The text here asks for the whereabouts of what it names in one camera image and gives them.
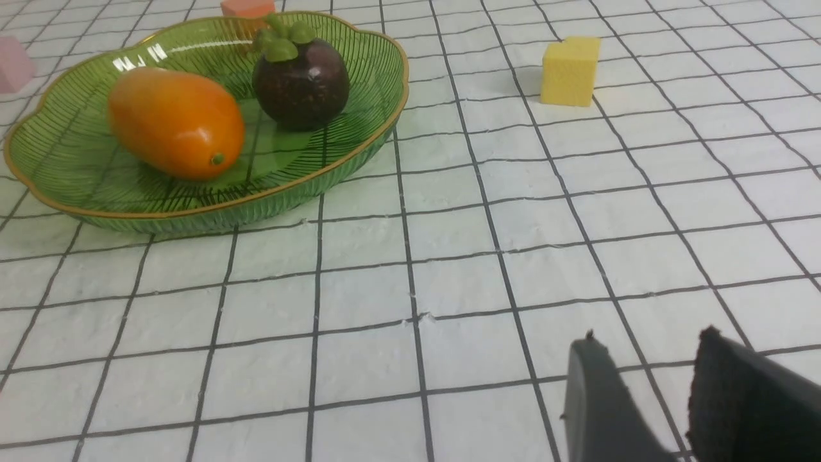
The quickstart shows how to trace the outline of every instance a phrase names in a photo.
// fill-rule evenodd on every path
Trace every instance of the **yellow cube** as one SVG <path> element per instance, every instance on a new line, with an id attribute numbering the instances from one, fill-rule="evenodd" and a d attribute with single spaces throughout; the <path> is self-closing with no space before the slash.
<path id="1" fill-rule="evenodd" d="M 567 37 L 548 45 L 542 59 L 542 103 L 590 106 L 601 41 L 598 37 Z"/>

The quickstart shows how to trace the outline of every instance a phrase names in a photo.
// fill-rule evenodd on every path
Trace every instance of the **orange block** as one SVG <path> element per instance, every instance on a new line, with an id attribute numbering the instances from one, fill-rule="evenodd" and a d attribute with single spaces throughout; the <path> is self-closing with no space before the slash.
<path id="1" fill-rule="evenodd" d="M 260 17 L 276 11 L 273 0 L 225 0 L 219 6 L 223 16 Z"/>

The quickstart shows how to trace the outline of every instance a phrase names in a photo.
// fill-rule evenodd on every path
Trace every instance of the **white grid tablecloth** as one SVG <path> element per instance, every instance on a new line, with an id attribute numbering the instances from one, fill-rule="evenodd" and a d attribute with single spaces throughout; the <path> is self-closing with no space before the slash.
<path id="1" fill-rule="evenodd" d="M 568 347 L 609 347 L 691 460 L 699 331 L 821 381 L 821 2 L 286 0 L 398 39 L 410 100 L 354 178 L 163 240 L 0 169 L 0 461 L 566 460 Z M 0 2 L 63 71 L 218 0 Z M 603 37 L 594 105 L 547 42 Z"/>

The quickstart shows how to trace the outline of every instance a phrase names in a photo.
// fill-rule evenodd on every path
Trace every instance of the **plate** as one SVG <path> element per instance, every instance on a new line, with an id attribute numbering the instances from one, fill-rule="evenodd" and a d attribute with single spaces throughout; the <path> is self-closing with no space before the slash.
<path id="1" fill-rule="evenodd" d="M 128 49 L 101 54 L 57 78 L 5 143 L 9 169 L 47 206 L 102 228 L 208 233 L 267 219 L 327 191 L 366 163 L 389 137 L 408 98 L 408 60 L 389 37 L 319 12 L 303 20 L 345 59 L 351 93 L 326 127 L 292 133 L 259 107 L 251 51 L 262 18 L 213 17 L 173 25 Z M 122 149 L 106 121 L 117 76 L 156 66 L 207 76 L 237 99 L 245 145 L 211 182 L 184 182 Z"/>

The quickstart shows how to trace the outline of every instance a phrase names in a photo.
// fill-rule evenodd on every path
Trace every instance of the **grid line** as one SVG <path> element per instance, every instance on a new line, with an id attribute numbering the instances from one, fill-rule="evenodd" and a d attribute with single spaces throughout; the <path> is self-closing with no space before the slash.
<path id="1" fill-rule="evenodd" d="M 111 349 L 108 352 L 108 356 L 105 358 L 105 362 L 103 364 L 103 371 L 100 374 L 100 380 L 97 385 L 97 390 L 94 392 L 94 398 L 91 400 L 91 406 L 89 407 L 89 412 L 86 415 L 85 423 L 83 423 L 83 431 L 80 434 L 80 439 L 77 441 L 77 446 L 74 449 L 74 455 L 71 457 L 72 462 L 77 462 L 80 459 L 80 453 L 83 451 L 83 445 L 85 443 L 85 438 L 89 434 L 89 429 L 91 428 L 91 421 L 94 419 L 94 411 L 97 409 L 97 404 L 99 403 L 100 396 L 103 394 L 103 388 L 105 387 L 106 378 L 108 378 L 108 371 L 111 369 L 111 362 L 114 359 L 114 354 L 117 351 L 117 347 L 120 345 L 120 340 L 122 339 L 122 333 L 126 329 L 126 323 L 128 322 L 128 313 L 131 311 L 131 306 L 134 303 L 135 295 L 137 293 L 137 289 L 140 287 L 140 278 L 143 275 L 143 268 L 145 265 L 145 259 L 149 255 L 149 249 L 151 248 L 151 242 L 153 241 L 154 237 L 149 240 L 148 245 L 145 246 L 145 250 L 143 251 L 143 255 L 140 258 L 140 264 L 137 266 L 137 276 L 134 282 L 134 288 L 131 290 L 131 296 L 129 296 L 128 301 L 126 302 L 125 310 L 122 313 L 122 318 L 120 320 L 120 325 L 117 328 L 117 335 L 114 337 L 114 342 L 111 346 Z"/>
<path id="2" fill-rule="evenodd" d="M 386 34 L 385 30 L 385 11 L 383 7 L 383 0 L 379 0 L 379 19 L 382 22 L 382 33 Z M 393 158 L 397 165 L 397 192 L 399 195 L 399 211 L 402 220 L 402 237 L 405 239 L 405 258 L 408 274 L 408 292 L 410 303 L 410 323 L 413 325 L 414 348 L 416 350 L 416 373 L 419 376 L 419 393 L 420 405 L 422 408 L 422 428 L 424 431 L 424 448 L 427 455 L 428 462 L 434 462 L 436 457 L 433 453 L 433 432 L 430 424 L 430 406 L 428 402 L 428 385 L 424 373 L 424 354 L 422 350 L 422 336 L 419 329 L 419 307 L 416 302 L 416 281 L 413 272 L 413 254 L 411 253 L 411 234 L 408 230 L 408 213 L 405 205 L 405 185 L 402 180 L 402 162 L 399 155 L 399 141 L 397 136 L 396 126 L 393 128 L 392 139 L 389 141 L 393 144 Z"/>
<path id="3" fill-rule="evenodd" d="M 482 8 L 484 9 L 484 0 L 480 0 L 480 3 L 482 4 Z M 430 11 L 433 14 L 433 23 L 436 25 L 436 31 L 441 32 L 442 30 L 439 27 L 439 19 L 437 18 L 436 8 L 433 6 L 433 0 L 429 0 L 429 5 L 430 5 Z M 465 115 L 464 115 L 463 109 L 461 107 L 461 103 L 459 102 L 459 90 L 456 87 L 456 80 L 453 77 L 451 64 L 450 64 L 450 61 L 447 57 L 448 56 L 447 48 L 445 47 L 445 42 L 444 42 L 444 39 L 442 38 L 441 35 L 439 36 L 439 46 L 442 49 L 442 54 L 444 56 L 445 68 L 447 69 L 447 73 L 450 76 L 451 89 L 453 91 L 453 94 L 456 96 L 456 109 L 459 113 L 459 119 L 460 119 L 460 122 L 461 122 L 462 130 L 465 132 L 465 144 L 467 146 L 467 150 L 468 150 L 468 154 L 470 155 L 470 159 L 473 163 L 474 173 L 476 175 L 476 182 L 478 183 L 478 186 L 479 186 L 479 195 L 481 196 L 481 199 L 482 199 L 482 204 L 483 204 L 483 207 L 484 207 L 484 215 L 485 215 L 485 218 L 487 220 L 488 227 L 489 227 L 491 240 L 493 242 L 493 248 L 499 249 L 501 246 L 499 245 L 498 234 L 497 234 L 496 229 L 493 225 L 493 215 L 490 212 L 490 205 L 488 204 L 488 196 L 487 196 L 487 193 L 484 189 L 484 182 L 482 180 L 481 171 L 479 170 L 479 165 L 476 163 L 476 154 L 473 151 L 473 145 L 470 141 L 470 136 L 467 134 L 467 126 L 466 126 L 466 121 L 465 121 Z M 525 363 L 526 363 L 526 366 L 527 366 L 527 369 L 528 369 L 528 373 L 530 375 L 530 380 L 531 380 L 532 385 L 533 385 L 533 391 L 534 391 L 535 398 L 536 398 L 536 404 L 539 406 L 539 413 L 540 413 L 540 416 L 542 418 L 542 423 L 544 425 L 545 436 L 548 439 L 548 445 L 549 445 L 550 452 L 553 456 L 553 459 L 558 461 L 558 460 L 560 460 L 560 458 L 559 458 L 559 453 L 558 453 L 558 446 L 557 446 L 557 442 L 556 442 L 556 437 L 553 435 L 553 426 L 550 423 L 550 417 L 548 416 L 547 406 L 544 403 L 544 396 L 542 395 L 542 391 L 539 388 L 539 385 L 535 382 L 536 371 L 535 371 L 535 368 L 534 368 L 533 359 L 530 356 L 530 347 L 527 344 L 527 339 L 525 337 L 525 332 L 524 332 L 524 329 L 522 327 L 519 312 L 516 310 L 516 297 L 513 293 L 513 288 L 511 286 L 511 281 L 510 281 L 510 276 L 507 273 L 507 266 L 505 264 L 504 257 L 501 253 L 498 254 L 498 265 L 499 265 L 500 271 L 502 272 L 502 282 L 504 283 L 505 291 L 507 292 L 507 300 L 510 303 L 510 306 L 512 308 L 513 321 L 516 323 L 516 332 L 519 336 L 519 341 L 521 342 L 522 353 L 524 354 Z"/>
<path id="4" fill-rule="evenodd" d="M 797 24 L 793 21 L 793 18 L 790 18 L 790 17 L 787 17 L 786 15 L 784 15 L 784 13 L 782 13 L 782 12 L 781 12 L 781 10 L 779 10 L 778 8 L 774 7 L 774 6 L 773 6 L 773 5 L 769 2 L 769 0 L 764 0 L 764 4 L 765 4 L 765 5 L 767 5 L 767 6 L 768 6 L 771 10 L 775 11 L 775 12 L 776 12 L 776 13 L 777 13 L 777 14 L 778 14 L 778 15 L 779 15 L 779 16 L 780 16 L 783 20 L 787 21 L 787 22 L 788 22 L 791 26 L 793 26 L 793 27 L 795 27 L 796 29 L 800 30 L 800 31 L 801 31 L 804 35 L 806 35 L 808 38 L 810 38 L 810 39 L 812 39 L 812 40 L 815 40 L 815 43 L 816 43 L 816 44 L 821 45 L 821 41 L 819 41 L 819 39 L 818 39 L 817 37 L 813 37 L 813 36 L 812 36 L 809 32 L 807 32 L 807 31 L 806 31 L 803 27 L 801 27 L 801 26 L 797 25 Z M 815 16 L 815 15 L 813 15 L 813 16 L 803 16 L 803 17 L 801 17 L 801 18 L 796 18 L 796 19 L 805 19 L 805 18 L 807 18 L 807 17 L 818 17 L 818 18 L 821 20 L 821 16 Z"/>
<path id="5" fill-rule="evenodd" d="M 561 199 L 566 199 L 566 197 L 565 196 L 555 196 L 555 197 L 551 198 L 550 200 L 561 200 Z M 522 199 L 522 198 L 519 198 L 519 199 L 511 199 L 509 201 L 515 201 L 515 200 L 540 200 L 540 199 L 528 199 L 528 198 Z M 481 207 L 481 206 L 483 206 L 483 205 L 482 204 L 477 204 L 477 205 L 474 205 L 473 207 Z M 773 224 L 775 224 L 775 223 L 789 223 L 789 222 L 809 220 L 809 219 L 819 219 L 819 218 L 821 218 L 821 214 L 802 215 L 802 216 L 784 217 L 784 218 L 779 218 L 779 219 L 771 219 L 769 221 L 769 223 L 773 223 Z M 737 229 L 737 228 L 745 228 L 745 227 L 752 227 L 752 226 L 760 226 L 760 225 L 764 225 L 766 223 L 767 222 L 764 222 L 764 221 L 751 221 L 751 222 L 743 222 L 743 223 L 736 223 L 736 224 L 723 224 L 723 225 L 703 227 L 703 228 L 684 229 L 684 230 L 682 230 L 682 232 L 684 234 L 700 233 L 700 232 L 704 232 L 704 231 L 718 231 L 718 230 L 723 230 L 723 229 Z M 636 240 L 636 239 L 643 239 L 643 238 L 654 238 L 654 237 L 673 236 L 673 235 L 677 235 L 677 232 L 676 231 L 658 231 L 658 232 L 654 232 L 654 233 L 634 234 L 634 235 L 630 235 L 630 236 L 623 236 L 623 237 L 617 237 L 617 238 L 590 239 L 589 243 L 592 243 L 592 244 L 616 243 L 616 242 L 626 242 L 626 241 L 631 241 L 631 240 Z M 477 256 L 491 256 L 491 255 L 505 254 L 505 253 L 510 253 L 510 254 L 526 253 L 526 252 L 532 252 L 532 251 L 535 251 L 535 250 L 541 250 L 541 249 L 551 248 L 551 247 L 552 248 L 578 247 L 578 246 L 587 245 L 587 243 L 588 243 L 588 241 L 578 241 L 578 242 L 563 243 L 563 244 L 540 244 L 540 245 L 537 245 L 537 246 L 522 247 L 522 248 L 518 248 L 516 250 L 510 250 L 510 251 L 501 251 L 501 250 L 484 251 L 484 252 L 475 252 L 475 253 L 471 253 L 471 254 L 458 255 L 458 256 L 424 258 L 424 259 L 413 260 L 411 263 L 414 264 L 414 265 L 419 265 L 419 264 L 424 264 L 424 263 L 430 263 L 432 261 L 465 260 L 465 259 L 470 259 L 470 258 L 474 258 L 474 257 L 477 257 Z M 145 244 L 138 244 L 138 245 L 131 246 L 131 247 L 143 247 L 144 245 Z M 95 252 L 105 252 L 105 250 L 107 250 L 107 249 L 103 249 L 101 251 L 95 251 Z M 387 262 L 384 262 L 384 263 L 376 263 L 376 264 L 371 264 L 371 265 L 343 266 L 343 267 L 339 267 L 339 268 L 322 269 L 321 272 L 322 273 L 337 273 L 337 272 L 352 271 L 352 270 L 373 269 L 373 268 L 387 267 L 387 266 L 399 266 L 399 265 L 404 265 L 404 264 L 406 264 L 405 261 L 387 261 Z M 314 271 L 302 271 L 302 272 L 295 272 L 295 273 L 286 273 L 286 274 L 283 274 L 283 275 L 268 276 L 268 277 L 264 277 L 264 278 L 256 278 L 256 279 L 252 279 L 252 280 L 232 280 L 232 281 L 228 281 L 226 283 L 226 285 L 241 285 L 241 284 L 250 284 L 250 283 L 254 283 L 254 282 L 263 282 L 263 281 L 270 281 L 270 280 L 283 280 L 283 279 L 289 279 L 289 278 L 294 278 L 294 277 L 299 277 L 299 276 L 314 275 L 314 273 L 315 273 Z M 821 273 L 811 274 L 810 277 L 818 277 L 820 275 L 821 275 Z M 136 298 L 145 298 L 145 297 L 153 297 L 153 296 L 157 296 L 157 295 L 168 295 L 168 294 L 171 294 L 171 293 L 189 292 L 189 291 L 200 290 L 200 289 L 211 289 L 211 288 L 220 287 L 221 285 L 222 284 L 202 284 L 202 285 L 197 285 L 197 286 L 193 286 L 193 287 L 185 287 L 185 288 L 182 288 L 182 289 L 158 290 L 158 291 L 153 291 L 153 292 L 149 292 L 149 293 L 138 293 L 138 294 L 136 294 L 135 297 Z M 721 287 L 728 287 L 728 286 L 726 284 L 725 285 L 716 284 L 716 287 L 721 288 Z M 114 295 L 114 296 L 100 297 L 100 298 L 84 298 L 84 299 L 74 300 L 74 301 L 69 301 L 69 302 L 45 304 L 40 308 L 50 309 L 50 308 L 57 308 L 57 307 L 73 306 L 73 305 L 78 305 L 78 304 L 83 304 L 83 303 L 98 303 L 98 302 L 104 302 L 104 301 L 126 300 L 126 299 L 128 299 L 127 295 Z M 39 306 L 6 307 L 6 308 L 0 308 L 0 312 L 34 310 L 34 309 L 37 309 L 38 307 Z"/>
<path id="6" fill-rule="evenodd" d="M 782 349 L 770 349 L 770 350 L 760 350 L 759 353 L 765 357 L 785 354 L 785 353 L 800 353 L 806 351 L 819 351 L 821 350 L 821 344 L 812 344 L 812 345 L 803 345 L 800 347 L 791 347 L 791 348 L 782 348 Z M 652 363 L 649 364 L 648 367 L 650 369 L 662 369 L 668 367 L 686 367 L 692 366 L 695 363 L 695 360 L 685 360 L 685 361 L 675 361 L 675 362 L 665 362 L 665 363 Z M 630 366 L 621 366 L 617 367 L 617 371 L 620 373 L 624 372 L 638 372 L 644 370 L 644 366 L 642 365 L 630 365 Z M 556 375 L 556 376 L 547 376 L 547 377 L 540 377 L 536 379 L 536 382 L 541 385 L 545 383 L 554 383 L 567 380 L 567 375 Z M 429 390 L 429 395 L 451 395 L 457 393 L 466 393 L 471 391 L 478 391 L 478 390 L 494 390 L 499 388 L 507 388 L 513 386 L 523 386 L 529 385 L 531 383 L 530 379 L 522 379 L 518 381 L 504 381 L 504 382 L 495 382 L 489 383 L 485 385 L 479 386 L 462 386 L 462 387 L 451 387 L 451 388 L 440 388 L 440 389 L 433 389 Z M 364 404 L 375 404 L 375 403 L 387 403 L 397 400 L 406 400 L 409 398 L 418 398 L 420 397 L 420 393 L 418 391 L 413 391 L 410 393 L 403 393 L 399 395 L 386 395 L 386 396 L 379 396 L 377 398 L 368 398 L 363 400 L 347 400 L 347 401 L 338 401 L 334 403 L 327 403 L 327 404 L 317 404 L 315 406 L 316 410 L 327 410 L 327 409 L 340 409 L 346 407 L 354 407 Z M 255 420 L 260 418 L 271 418 L 277 417 L 282 415 L 290 415 L 295 413 L 307 413 L 309 410 L 308 407 L 299 407 L 299 408 L 290 408 L 290 409 L 283 409 L 278 411 L 270 411 L 264 413 L 251 413 L 251 414 L 241 414 L 232 417 L 222 417 L 222 418 L 210 418 L 204 419 L 201 425 L 218 425 L 221 423 L 234 423 L 234 422 L 244 422 L 248 420 Z M 139 433 L 145 432 L 156 432 L 161 430 L 172 430 L 172 429 L 179 429 L 179 428 L 188 428 L 194 425 L 193 422 L 183 422 L 183 423 L 164 423 L 159 425 L 151 425 L 146 427 L 133 427 L 133 428 L 126 428 L 121 430 L 109 430 L 109 431 L 101 431 L 101 432 L 89 432 L 86 435 L 67 435 L 62 437 L 50 437 L 50 438 L 43 438 L 39 440 L 33 441 L 19 441 L 13 443 L 3 443 L 0 444 L 0 450 L 4 449 L 12 449 L 12 448 L 20 448 L 20 447 L 31 447 L 31 446 L 41 446 L 46 444 L 52 444 L 57 442 L 65 442 L 65 441 L 76 441 L 81 437 L 84 438 L 101 438 L 101 437 L 115 437 L 115 436 L 124 436 L 124 435 L 134 435 Z M 689 451 L 677 451 L 673 454 L 689 454 Z"/>
<path id="7" fill-rule="evenodd" d="M 647 2 L 648 6 L 649 6 L 649 7 L 650 7 L 650 8 L 651 8 L 651 9 L 652 9 L 655 13 L 656 13 L 656 15 L 658 16 L 658 18 L 659 18 L 661 21 L 665 21 L 665 20 L 664 20 L 664 18 L 663 18 L 660 14 L 658 14 L 658 12 L 656 12 L 656 11 L 655 11 L 655 9 L 653 8 L 653 5 L 649 2 L 649 0 L 645 0 L 645 1 Z M 705 6 L 708 6 L 708 5 L 707 5 L 707 3 L 705 3 L 705 2 L 704 2 L 704 0 L 700 0 L 700 1 L 701 1 L 701 2 L 705 5 Z M 710 8 L 713 10 L 713 12 L 714 12 L 715 14 L 718 14 L 718 13 L 715 11 L 715 9 L 714 9 L 714 8 L 712 8 L 712 7 L 710 7 Z M 678 35 L 679 39 L 681 39 L 682 41 L 684 41 L 684 42 L 685 42 L 685 44 L 687 45 L 687 47 L 688 47 L 688 48 L 690 48 L 691 50 L 693 49 L 693 48 L 692 48 L 692 46 L 691 46 L 689 43 L 687 43 L 687 42 L 686 42 L 686 40 L 684 40 L 684 38 L 683 38 L 683 37 L 681 37 L 681 34 L 679 34 L 679 32 L 678 32 L 677 30 L 673 30 L 673 32 L 674 32 L 676 35 Z M 753 108 L 753 107 L 752 107 L 752 105 L 750 105 L 750 103 L 748 103 L 748 102 L 744 101 L 744 99 L 743 99 L 743 98 L 741 98 L 741 96 L 740 96 L 740 95 L 736 92 L 736 90 L 735 90 L 735 89 L 733 89 L 733 88 L 732 88 L 732 87 L 731 87 L 731 86 L 727 83 L 727 81 L 726 81 L 726 80 L 722 77 L 722 75 L 721 75 L 720 73 L 718 73 L 718 72 L 716 72 L 716 71 L 715 71 L 715 68 L 713 68 L 713 67 L 710 65 L 710 63 L 709 63 L 709 62 L 707 62 L 707 60 L 705 60 L 704 58 L 702 58 L 700 55 L 699 55 L 699 58 L 700 58 L 700 59 L 701 59 L 701 61 L 704 63 L 704 65 L 705 65 L 705 66 L 707 66 L 707 67 L 710 69 L 710 71 L 712 71 L 712 72 L 715 74 L 715 76 L 716 76 L 716 77 L 718 77 L 718 79 L 719 79 L 719 80 L 720 80 L 720 81 L 721 81 L 721 82 L 722 82 L 722 83 L 723 83 L 723 84 L 724 84 L 724 85 L 725 85 L 725 86 L 726 86 L 726 87 L 727 87 L 727 88 L 728 88 L 728 89 L 729 89 L 729 90 L 730 90 L 730 91 L 731 91 L 731 92 L 732 92 L 732 93 L 733 93 L 733 94 L 734 94 L 734 95 L 735 95 L 735 96 L 739 99 L 739 100 L 741 100 L 741 102 L 743 103 L 743 105 L 745 105 L 745 106 L 746 106 L 746 107 L 747 107 L 750 111 L 752 111 L 753 113 L 755 113 L 755 114 L 758 116 L 758 118 L 761 120 L 762 124 L 763 124 L 763 125 L 764 125 L 764 126 L 765 126 L 765 127 L 766 127 L 766 128 L 767 128 L 767 129 L 768 129 L 768 130 L 769 130 L 769 131 L 770 131 L 770 132 L 771 132 L 771 133 L 772 133 L 772 134 L 773 134 L 773 135 L 774 135 L 774 136 L 778 139 L 778 140 L 780 140 L 780 141 L 784 144 L 784 146 L 786 146 L 786 147 L 787 147 L 790 151 L 792 151 L 792 152 L 793 152 L 794 154 L 796 154 L 799 158 L 801 158 L 801 159 L 802 159 L 802 160 L 803 160 L 806 164 L 808 164 L 810 167 L 811 167 L 811 166 L 813 166 L 812 162 L 810 162 L 810 160 L 809 160 L 809 159 L 807 159 L 807 158 L 806 158 L 803 154 L 801 154 L 800 152 L 798 152 L 798 150 L 796 150 L 795 148 L 793 148 L 793 147 L 792 147 L 792 145 L 790 145 L 790 143 L 788 143 L 788 142 L 787 142 L 787 140 L 785 140 L 783 136 L 781 136 L 779 133 L 777 133 L 777 132 L 773 129 L 773 127 L 772 127 L 772 126 L 771 126 L 771 125 L 767 122 L 767 120 L 764 118 L 764 116 L 763 116 L 763 115 L 761 115 L 761 112 L 759 112 L 758 110 L 756 110 L 755 108 Z M 641 67 L 642 71 L 643 71 L 645 74 L 647 74 L 647 75 L 649 76 L 649 74 L 647 73 L 647 70 L 644 68 L 644 66 L 642 66 L 640 62 L 639 62 L 638 64 L 639 64 L 639 67 Z M 658 91 L 662 94 L 662 96 L 663 96 L 665 99 L 667 99 L 668 103 L 670 103 L 670 104 L 672 105 L 672 101 L 670 101 L 670 100 L 669 100 L 669 98 L 667 97 L 667 94 L 666 94 L 666 93 L 664 93 L 664 91 L 662 90 L 661 86 L 660 86 L 659 84 L 655 84 L 655 85 L 656 85 L 657 90 L 658 90 Z M 755 203 L 754 203 L 754 202 L 750 199 L 750 196 L 747 194 L 747 192 L 744 190 L 744 188 L 743 188 L 743 187 L 741 186 L 741 184 L 738 182 L 738 179 L 735 177 L 735 175 L 732 173 L 732 171 L 731 171 L 731 170 L 727 167 L 727 165 L 726 165 L 724 162 L 722 162 L 722 161 L 721 161 L 721 160 L 720 160 L 720 159 L 719 159 L 719 158 L 718 158 L 718 157 L 717 157 L 717 156 L 713 153 L 713 150 L 712 150 L 712 149 L 710 149 L 709 145 L 708 145 L 706 142 L 704 142 L 704 140 L 701 138 L 700 133 L 698 133 L 698 131 L 696 131 L 696 130 L 695 130 L 695 126 L 693 126 L 692 122 L 690 122 L 690 120 L 688 120 L 687 118 L 684 118 L 684 116 L 682 116 L 682 115 L 681 115 L 681 113 L 679 112 L 679 110 L 678 110 L 678 109 L 675 109 L 675 110 L 676 110 L 676 113 L 678 114 L 678 116 L 679 116 L 680 118 L 684 119 L 684 120 L 685 120 L 685 122 L 686 122 L 686 123 L 690 126 L 690 129 L 691 129 L 691 130 L 693 131 L 693 133 L 695 133 L 695 135 L 698 137 L 699 142 L 700 142 L 700 143 L 701 143 L 701 145 L 704 147 L 704 149 L 705 149 L 705 150 L 707 150 L 707 152 L 710 154 L 710 156 L 713 158 L 713 160 L 715 160 L 718 164 L 720 164 L 720 165 L 721 165 L 721 166 L 722 166 L 722 167 L 723 167 L 723 168 L 727 171 L 727 174 L 729 174 L 729 175 L 730 175 L 730 177 L 731 177 L 730 179 L 731 179 L 731 180 L 733 181 L 733 183 L 735 184 L 736 188 L 738 189 L 738 192 L 739 192 L 739 193 L 740 193 L 740 194 L 744 197 L 745 201 L 747 201 L 747 203 L 748 203 L 748 204 L 750 204 L 750 207 L 752 207 L 753 211 L 754 211 L 754 212 L 755 212 L 755 213 L 756 213 L 759 217 L 761 217 L 761 220 L 764 222 L 764 224 L 767 226 L 767 228 L 770 230 L 770 232 L 773 234 L 773 236 L 774 236 L 774 237 L 778 240 L 778 243 L 779 243 L 779 244 L 781 244 L 781 246 L 784 248 L 784 250 L 785 250 L 785 251 L 787 251 L 787 254 L 789 254 L 790 258 L 791 258 L 791 259 L 792 259 L 792 260 L 796 263 L 796 265 L 797 265 L 797 266 L 798 266 L 798 268 L 801 270 L 801 272 L 802 272 L 802 273 L 804 273 L 805 275 L 808 275 L 808 274 L 809 274 L 809 271 L 807 270 L 807 268 L 806 268 L 806 266 L 804 265 L 804 263 L 803 263 L 803 262 L 802 262 L 802 261 L 798 258 L 798 256 L 797 256 L 797 255 L 796 255 L 796 254 L 792 251 L 792 249 L 791 249 L 791 248 L 787 245 L 787 243 L 786 243 L 786 242 L 784 241 L 784 239 L 782 238 L 781 234 L 780 234 L 780 233 L 779 233 L 779 232 L 775 229 L 775 227 L 773 226 L 772 222 L 771 222 L 771 221 L 770 221 L 770 220 L 769 220 L 769 219 L 768 219 L 768 218 L 764 215 L 764 213 L 762 213 L 762 212 L 761 212 L 761 210 L 759 209 L 759 207 L 758 207 L 758 206 L 757 206 L 757 205 L 756 205 L 756 204 L 755 204 Z M 811 171 L 811 172 L 812 172 L 812 173 L 813 173 L 813 174 L 814 174 L 817 178 L 821 179 L 821 172 L 819 172 L 819 171 L 818 171 L 818 169 L 811 169 L 810 171 Z M 812 278 L 810 278 L 810 282 L 812 283 L 812 285 L 814 285 L 814 286 L 815 286 L 815 288 L 816 288 L 819 292 L 821 292 L 821 283 L 819 283 L 817 280 L 812 279 Z"/>
<path id="8" fill-rule="evenodd" d="M 77 242 L 77 236 L 80 235 L 80 229 L 82 228 L 83 224 L 78 224 L 74 230 L 74 235 L 71 238 L 71 242 L 66 247 L 66 250 L 60 257 L 60 261 L 57 262 L 57 267 L 54 269 L 54 272 L 51 274 L 51 277 L 48 279 L 48 283 L 46 284 L 46 288 L 43 293 L 43 297 L 40 299 L 40 303 L 34 309 L 34 313 L 31 315 L 31 319 L 29 320 L 29 325 L 23 331 L 23 335 L 20 337 L 20 341 L 17 343 L 16 348 L 14 349 L 14 353 L 11 355 L 11 358 L 8 361 L 8 365 L 6 365 L 7 370 L 11 370 L 14 368 L 14 363 L 17 361 L 17 358 L 20 357 L 20 352 L 23 350 L 23 345 L 25 345 L 25 341 L 29 338 L 29 334 L 31 330 L 34 329 L 34 324 L 37 322 L 37 318 L 40 312 L 43 310 L 43 306 L 46 303 L 46 299 L 48 299 L 48 294 L 51 293 L 52 284 L 54 284 L 54 280 L 57 278 L 57 273 L 60 272 L 62 268 L 62 264 L 68 258 L 68 252 L 71 250 L 71 247 L 74 243 Z M 9 375 L 6 374 L 3 377 L 0 377 L 0 393 L 2 393 L 3 388 L 6 386 L 8 382 Z"/>
<path id="9" fill-rule="evenodd" d="M 328 157 L 328 127 L 323 130 L 322 165 L 327 163 Z M 319 365 L 319 313 L 321 309 L 322 288 L 322 231 L 325 194 L 319 196 L 319 212 L 316 225 L 316 271 L 314 271 L 314 329 L 311 333 L 310 353 L 310 384 L 308 391 L 308 418 L 305 429 L 305 462 L 314 459 L 314 418 L 316 414 L 316 376 Z"/>

